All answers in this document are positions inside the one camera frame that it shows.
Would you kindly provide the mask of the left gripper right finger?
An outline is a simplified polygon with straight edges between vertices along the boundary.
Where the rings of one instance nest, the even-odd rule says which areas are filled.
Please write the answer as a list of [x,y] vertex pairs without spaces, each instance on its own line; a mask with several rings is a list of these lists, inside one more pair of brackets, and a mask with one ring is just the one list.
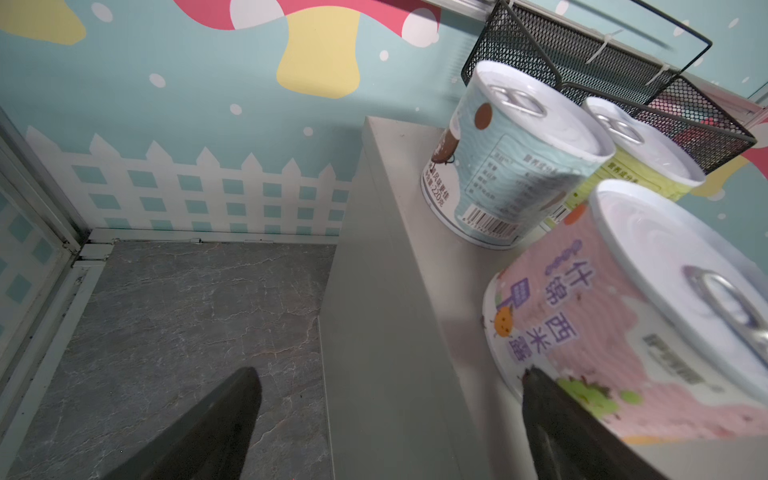
[[522,377],[522,415],[539,479],[662,479],[544,371]]

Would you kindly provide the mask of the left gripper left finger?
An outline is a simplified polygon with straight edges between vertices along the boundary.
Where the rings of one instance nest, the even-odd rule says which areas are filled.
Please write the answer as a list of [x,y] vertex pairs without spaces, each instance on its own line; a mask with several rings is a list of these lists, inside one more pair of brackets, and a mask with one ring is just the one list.
[[236,370],[108,479],[238,479],[262,401],[253,367]]

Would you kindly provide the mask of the pink label can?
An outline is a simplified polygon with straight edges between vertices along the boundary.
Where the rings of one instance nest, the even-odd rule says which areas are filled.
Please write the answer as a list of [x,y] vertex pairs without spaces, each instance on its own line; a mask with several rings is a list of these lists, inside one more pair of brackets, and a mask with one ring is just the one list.
[[635,445],[767,432],[767,278],[637,184],[588,200],[490,280],[486,339],[508,388],[531,368]]

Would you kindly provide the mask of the green label can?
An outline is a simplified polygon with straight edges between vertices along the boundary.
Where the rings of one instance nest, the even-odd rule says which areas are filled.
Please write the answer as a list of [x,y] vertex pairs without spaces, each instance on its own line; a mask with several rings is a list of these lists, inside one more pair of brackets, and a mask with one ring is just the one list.
[[616,145],[616,154],[544,219],[541,226],[545,230],[561,223],[603,180],[638,184],[674,202],[705,182],[705,173],[687,152],[656,128],[630,117],[618,105],[588,97],[582,108],[607,131]]

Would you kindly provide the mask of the teal label can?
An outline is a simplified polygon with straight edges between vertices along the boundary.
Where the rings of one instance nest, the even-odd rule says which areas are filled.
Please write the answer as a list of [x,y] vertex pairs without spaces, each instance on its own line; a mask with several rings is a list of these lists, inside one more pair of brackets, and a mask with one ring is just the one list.
[[484,248],[513,248],[616,153],[599,121],[545,83],[484,60],[420,187],[437,218]]

